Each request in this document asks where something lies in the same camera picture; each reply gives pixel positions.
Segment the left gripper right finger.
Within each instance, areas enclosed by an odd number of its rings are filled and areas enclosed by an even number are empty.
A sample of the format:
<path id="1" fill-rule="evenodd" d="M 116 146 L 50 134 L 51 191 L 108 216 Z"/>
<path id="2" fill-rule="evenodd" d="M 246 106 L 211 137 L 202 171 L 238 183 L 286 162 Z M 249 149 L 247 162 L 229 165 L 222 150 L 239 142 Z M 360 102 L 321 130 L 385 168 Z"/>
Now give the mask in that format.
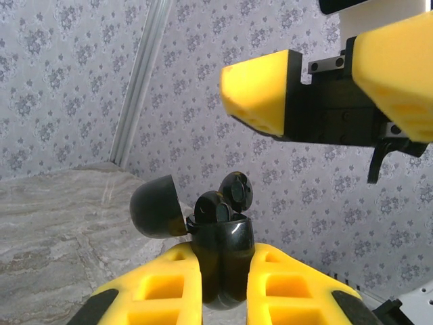
<path id="1" fill-rule="evenodd" d="M 255 244 L 246 325 L 383 325 L 348 285 L 270 244 Z"/>

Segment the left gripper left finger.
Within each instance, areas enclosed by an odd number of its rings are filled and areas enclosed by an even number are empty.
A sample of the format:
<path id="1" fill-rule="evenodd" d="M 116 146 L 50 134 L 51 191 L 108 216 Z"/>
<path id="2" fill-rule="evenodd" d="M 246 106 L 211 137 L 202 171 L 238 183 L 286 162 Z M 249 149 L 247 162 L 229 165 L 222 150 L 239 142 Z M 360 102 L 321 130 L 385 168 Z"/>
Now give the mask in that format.
<path id="1" fill-rule="evenodd" d="M 202 277 L 191 243 L 100 286 L 69 325 L 202 325 Z"/>

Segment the black earbud charging case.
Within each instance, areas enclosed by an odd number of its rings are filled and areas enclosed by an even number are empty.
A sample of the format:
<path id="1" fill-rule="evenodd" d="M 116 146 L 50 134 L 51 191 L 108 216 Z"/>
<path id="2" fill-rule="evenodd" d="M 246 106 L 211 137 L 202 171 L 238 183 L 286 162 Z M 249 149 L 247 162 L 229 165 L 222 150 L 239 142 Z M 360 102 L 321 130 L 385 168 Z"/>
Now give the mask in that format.
<path id="1" fill-rule="evenodd" d="M 233 309 L 246 300 L 250 263 L 255 253 L 251 218 L 233 210 L 233 220 L 198 224 L 183 217 L 171 175 L 139 186 L 131 196 L 135 228 L 149 238 L 189 234 L 202 276 L 202 301 L 210 309 Z"/>

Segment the black wireless earbud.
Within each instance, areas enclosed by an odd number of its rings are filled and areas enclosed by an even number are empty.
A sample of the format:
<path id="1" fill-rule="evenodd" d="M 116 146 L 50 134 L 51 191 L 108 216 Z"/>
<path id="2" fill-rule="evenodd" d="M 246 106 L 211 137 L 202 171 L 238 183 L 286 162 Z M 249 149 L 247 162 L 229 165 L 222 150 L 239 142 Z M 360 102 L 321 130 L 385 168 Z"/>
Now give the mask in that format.
<path id="1" fill-rule="evenodd" d="M 228 174 L 221 182 L 219 192 L 236 213 L 243 213 L 252 205 L 252 184 L 242 172 L 234 171 Z"/>
<path id="2" fill-rule="evenodd" d="M 225 223 L 233 220 L 233 210 L 218 191 L 207 191 L 196 201 L 194 219 L 198 224 Z"/>

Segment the aluminium corner post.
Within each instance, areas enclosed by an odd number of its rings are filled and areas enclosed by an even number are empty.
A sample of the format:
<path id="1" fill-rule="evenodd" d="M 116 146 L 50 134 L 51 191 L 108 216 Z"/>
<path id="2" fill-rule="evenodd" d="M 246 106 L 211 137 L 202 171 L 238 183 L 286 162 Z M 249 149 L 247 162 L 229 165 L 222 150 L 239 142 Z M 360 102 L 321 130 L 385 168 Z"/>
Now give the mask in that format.
<path id="1" fill-rule="evenodd" d="M 110 162 L 124 169 L 173 0 L 151 0 L 112 144 Z"/>

